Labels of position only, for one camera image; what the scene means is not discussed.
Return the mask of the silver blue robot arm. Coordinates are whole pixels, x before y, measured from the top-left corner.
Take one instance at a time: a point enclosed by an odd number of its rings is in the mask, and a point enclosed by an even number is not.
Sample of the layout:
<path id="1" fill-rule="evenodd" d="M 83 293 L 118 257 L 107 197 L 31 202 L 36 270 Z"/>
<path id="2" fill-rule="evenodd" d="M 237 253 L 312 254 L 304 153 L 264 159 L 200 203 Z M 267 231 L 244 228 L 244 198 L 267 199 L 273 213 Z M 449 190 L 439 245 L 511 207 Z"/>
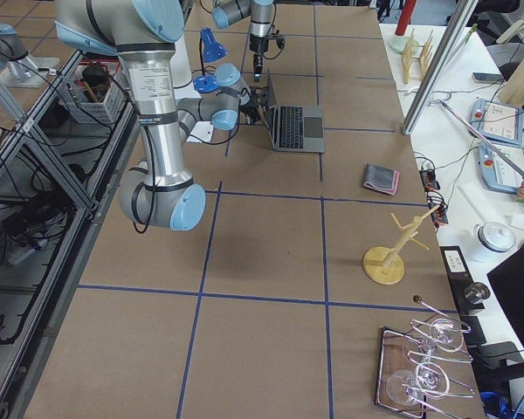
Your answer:
<path id="1" fill-rule="evenodd" d="M 121 180 L 123 212 L 136 225 L 195 228 L 206 197 L 185 167 L 183 144 L 199 121 L 231 130 L 253 108 L 240 71 L 225 63 L 216 70 L 215 95 L 176 98 L 171 59 L 185 24 L 177 1 L 58 1 L 56 16 L 63 43 L 117 56 L 129 82 L 145 158 Z"/>
<path id="2" fill-rule="evenodd" d="M 215 6 L 211 12 L 218 29 L 249 19 L 249 48 L 252 52 L 253 79 L 259 82 L 263 67 L 264 55 L 268 51 L 272 30 L 272 12 L 274 1 L 240 0 L 226 1 Z"/>

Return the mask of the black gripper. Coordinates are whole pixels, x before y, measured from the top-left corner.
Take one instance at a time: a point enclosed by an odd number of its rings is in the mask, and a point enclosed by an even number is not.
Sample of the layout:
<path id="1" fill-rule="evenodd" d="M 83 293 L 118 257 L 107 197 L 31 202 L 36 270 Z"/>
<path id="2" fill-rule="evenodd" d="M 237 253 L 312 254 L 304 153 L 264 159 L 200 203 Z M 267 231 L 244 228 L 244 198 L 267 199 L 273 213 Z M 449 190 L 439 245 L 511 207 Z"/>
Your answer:
<path id="1" fill-rule="evenodd" d="M 243 105 L 243 114 L 247 125 L 254 125 L 261 120 L 259 113 L 259 101 L 256 98 L 250 98 Z"/>
<path id="2" fill-rule="evenodd" d="M 253 80 L 259 82 L 263 72 L 264 57 L 268 51 L 267 36 L 249 35 L 249 47 L 254 53 L 252 56 L 253 63 Z"/>

